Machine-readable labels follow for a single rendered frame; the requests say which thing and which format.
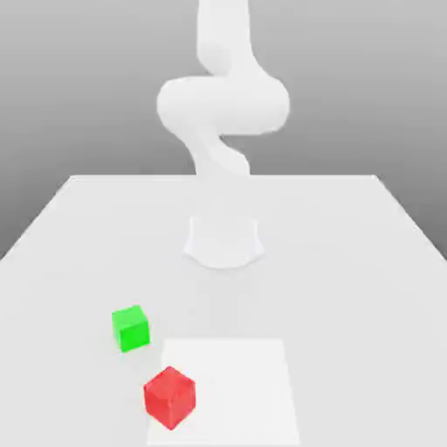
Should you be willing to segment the small green cube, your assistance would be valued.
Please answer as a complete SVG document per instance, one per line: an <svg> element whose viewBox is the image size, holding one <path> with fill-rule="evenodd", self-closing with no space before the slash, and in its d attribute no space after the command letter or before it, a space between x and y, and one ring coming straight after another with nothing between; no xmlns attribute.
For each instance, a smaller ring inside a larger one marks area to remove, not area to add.
<svg viewBox="0 0 447 447"><path fill-rule="evenodd" d="M139 305L112 312L113 337L122 353L150 344L150 328Z"/></svg>

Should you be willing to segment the small red cube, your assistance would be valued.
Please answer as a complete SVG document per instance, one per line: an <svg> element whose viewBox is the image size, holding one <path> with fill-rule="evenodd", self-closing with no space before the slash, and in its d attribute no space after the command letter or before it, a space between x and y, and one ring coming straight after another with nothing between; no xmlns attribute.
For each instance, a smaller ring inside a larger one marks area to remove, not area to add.
<svg viewBox="0 0 447 447"><path fill-rule="evenodd" d="M173 430L196 407L196 382L167 366L143 386L147 413Z"/></svg>

